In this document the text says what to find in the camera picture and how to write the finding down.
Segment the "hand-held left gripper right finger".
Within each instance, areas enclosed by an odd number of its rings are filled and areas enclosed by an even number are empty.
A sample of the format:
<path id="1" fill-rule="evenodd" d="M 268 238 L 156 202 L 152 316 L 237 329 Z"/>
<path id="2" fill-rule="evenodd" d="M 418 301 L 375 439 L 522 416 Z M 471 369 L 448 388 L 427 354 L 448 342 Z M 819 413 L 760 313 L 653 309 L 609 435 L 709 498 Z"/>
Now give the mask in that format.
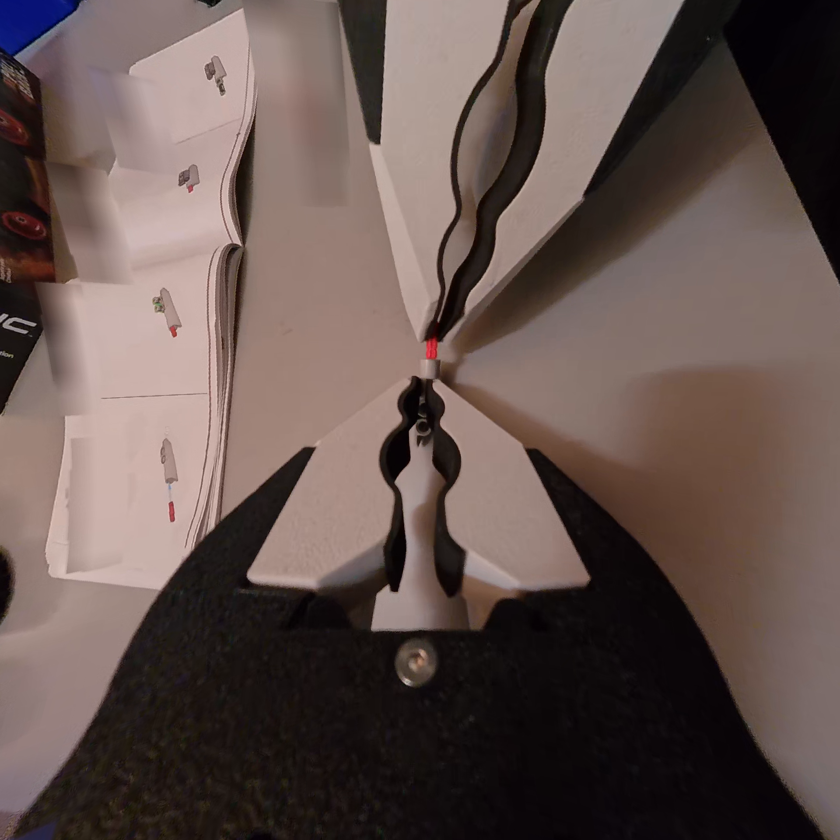
<path id="1" fill-rule="evenodd" d="M 525 447 L 439 381 L 426 391 L 436 500 L 434 566 L 447 594 L 474 581 L 510 593 L 590 580 Z"/>

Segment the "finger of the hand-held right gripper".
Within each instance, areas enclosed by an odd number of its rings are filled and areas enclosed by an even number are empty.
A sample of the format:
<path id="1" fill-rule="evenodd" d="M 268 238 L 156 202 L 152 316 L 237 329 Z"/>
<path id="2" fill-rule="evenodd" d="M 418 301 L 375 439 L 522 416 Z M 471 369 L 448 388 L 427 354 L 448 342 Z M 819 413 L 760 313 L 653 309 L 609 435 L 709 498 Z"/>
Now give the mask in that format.
<path id="1" fill-rule="evenodd" d="M 424 340 L 443 293 L 438 250 L 455 215 L 453 142 L 494 60 L 506 1 L 389 1 L 381 140 L 371 160 L 407 316 Z"/>
<path id="2" fill-rule="evenodd" d="M 518 59 L 511 147 L 478 202 L 438 340 L 454 338 L 582 202 L 675 20 L 675 2 L 539 2 Z"/>

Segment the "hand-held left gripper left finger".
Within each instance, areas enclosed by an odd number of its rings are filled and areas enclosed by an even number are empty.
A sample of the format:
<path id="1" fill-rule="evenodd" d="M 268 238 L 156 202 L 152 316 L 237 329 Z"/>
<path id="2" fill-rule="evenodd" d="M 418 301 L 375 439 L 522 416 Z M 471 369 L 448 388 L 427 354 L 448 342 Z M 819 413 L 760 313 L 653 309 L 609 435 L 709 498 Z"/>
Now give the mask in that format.
<path id="1" fill-rule="evenodd" d="M 403 420 L 398 380 L 322 437 L 247 577 L 254 585 L 312 592 L 378 592 L 395 495 L 380 455 Z"/>

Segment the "grey toy connector piece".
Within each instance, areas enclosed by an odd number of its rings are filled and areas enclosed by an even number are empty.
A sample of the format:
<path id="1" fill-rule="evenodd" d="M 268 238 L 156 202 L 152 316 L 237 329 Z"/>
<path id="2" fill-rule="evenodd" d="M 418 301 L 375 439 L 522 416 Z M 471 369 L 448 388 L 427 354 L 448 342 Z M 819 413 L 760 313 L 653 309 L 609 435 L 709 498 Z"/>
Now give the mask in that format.
<path id="1" fill-rule="evenodd" d="M 415 446 L 425 447 L 432 443 L 437 423 L 437 395 L 434 384 L 439 376 L 438 359 L 426 358 L 421 363 L 419 390 L 416 401 Z"/>

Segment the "open instruction booklet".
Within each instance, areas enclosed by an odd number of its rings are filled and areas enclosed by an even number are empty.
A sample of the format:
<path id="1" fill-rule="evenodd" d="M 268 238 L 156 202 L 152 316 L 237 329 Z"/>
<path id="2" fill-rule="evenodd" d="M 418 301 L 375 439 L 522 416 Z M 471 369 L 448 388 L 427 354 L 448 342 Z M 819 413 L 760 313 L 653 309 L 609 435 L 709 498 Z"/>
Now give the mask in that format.
<path id="1" fill-rule="evenodd" d="M 55 314 L 70 352 L 49 575 L 160 590 L 221 516 L 257 87 L 240 9 L 93 77 L 115 162 L 91 278 Z"/>

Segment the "blue plastic bin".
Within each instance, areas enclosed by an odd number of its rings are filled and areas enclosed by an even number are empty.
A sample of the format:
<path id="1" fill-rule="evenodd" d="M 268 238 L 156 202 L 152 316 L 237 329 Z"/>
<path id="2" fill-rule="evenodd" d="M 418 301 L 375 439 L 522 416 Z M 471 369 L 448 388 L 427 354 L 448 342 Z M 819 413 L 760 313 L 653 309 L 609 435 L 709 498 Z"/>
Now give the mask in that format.
<path id="1" fill-rule="evenodd" d="M 1 48 L 26 63 L 67 26 L 81 1 L 1 1 Z"/>

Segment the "black toy set box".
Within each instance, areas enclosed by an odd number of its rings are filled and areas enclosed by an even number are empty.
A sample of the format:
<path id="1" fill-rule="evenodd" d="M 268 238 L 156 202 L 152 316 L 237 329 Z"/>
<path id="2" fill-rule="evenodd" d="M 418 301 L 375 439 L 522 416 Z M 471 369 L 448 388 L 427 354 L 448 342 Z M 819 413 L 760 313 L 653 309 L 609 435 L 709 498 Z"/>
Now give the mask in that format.
<path id="1" fill-rule="evenodd" d="M 56 282 L 41 84 L 1 51 L 1 410 L 43 333 L 36 285 Z"/>

